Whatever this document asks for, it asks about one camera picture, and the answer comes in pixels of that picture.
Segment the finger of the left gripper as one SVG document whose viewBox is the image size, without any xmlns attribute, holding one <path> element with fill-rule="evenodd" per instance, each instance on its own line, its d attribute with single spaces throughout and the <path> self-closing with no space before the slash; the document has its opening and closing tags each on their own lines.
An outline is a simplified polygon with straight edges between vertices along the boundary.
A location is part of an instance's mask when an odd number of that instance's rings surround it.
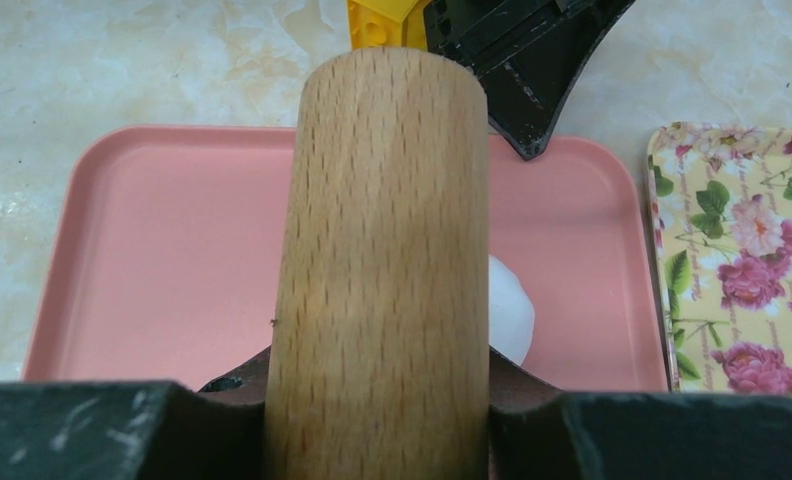
<svg viewBox="0 0 792 480">
<path fill-rule="evenodd" d="M 490 125 L 525 161 L 547 149 L 588 60 L 634 0 L 433 0 L 427 48 L 481 83 Z"/>
</svg>

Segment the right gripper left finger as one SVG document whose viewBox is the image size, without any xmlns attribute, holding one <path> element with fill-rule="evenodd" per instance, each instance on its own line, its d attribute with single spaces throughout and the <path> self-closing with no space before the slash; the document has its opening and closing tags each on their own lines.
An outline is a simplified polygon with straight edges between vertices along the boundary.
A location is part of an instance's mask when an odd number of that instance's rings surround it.
<svg viewBox="0 0 792 480">
<path fill-rule="evenodd" d="M 269 357 L 198 391 L 169 380 L 0 383 L 0 479 L 258 479 Z"/>
</svg>

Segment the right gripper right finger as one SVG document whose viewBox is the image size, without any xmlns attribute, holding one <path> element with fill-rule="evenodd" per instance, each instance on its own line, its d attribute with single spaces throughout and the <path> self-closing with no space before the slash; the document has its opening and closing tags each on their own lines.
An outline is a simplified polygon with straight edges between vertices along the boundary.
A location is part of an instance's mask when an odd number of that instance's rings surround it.
<svg viewBox="0 0 792 480">
<path fill-rule="evenodd" d="M 792 398 L 565 392 L 490 352 L 494 479 L 792 479 Z"/>
</svg>

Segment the wooden rolling pin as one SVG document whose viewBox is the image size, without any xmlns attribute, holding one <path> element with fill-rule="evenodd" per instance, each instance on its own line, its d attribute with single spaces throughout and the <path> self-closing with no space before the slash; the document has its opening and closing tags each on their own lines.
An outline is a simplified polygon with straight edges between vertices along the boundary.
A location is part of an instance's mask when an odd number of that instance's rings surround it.
<svg viewBox="0 0 792 480">
<path fill-rule="evenodd" d="M 265 397 L 268 479 L 489 473 L 485 94 L 404 47 L 307 79 Z"/>
</svg>

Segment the white dough ball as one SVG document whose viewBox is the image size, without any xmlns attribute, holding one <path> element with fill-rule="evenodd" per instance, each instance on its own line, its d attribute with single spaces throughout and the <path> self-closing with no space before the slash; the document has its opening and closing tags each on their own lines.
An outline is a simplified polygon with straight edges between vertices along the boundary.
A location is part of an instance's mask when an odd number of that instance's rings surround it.
<svg viewBox="0 0 792 480">
<path fill-rule="evenodd" d="M 536 313 L 518 276 L 502 261 L 489 256 L 489 344 L 522 366 L 531 349 Z"/>
</svg>

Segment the pink plastic tray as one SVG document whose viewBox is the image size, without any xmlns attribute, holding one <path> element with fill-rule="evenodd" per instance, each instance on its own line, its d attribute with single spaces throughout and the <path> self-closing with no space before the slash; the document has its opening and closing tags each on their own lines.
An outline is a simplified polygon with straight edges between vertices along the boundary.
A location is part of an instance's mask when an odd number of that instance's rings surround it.
<svg viewBox="0 0 792 480">
<path fill-rule="evenodd" d="M 271 341 L 289 128 L 132 126 L 73 172 L 26 381 L 174 379 L 192 389 Z M 526 369 L 570 390 L 664 391 L 635 185 L 557 137 L 523 162 L 489 139 L 490 250 L 537 319 Z"/>
</svg>

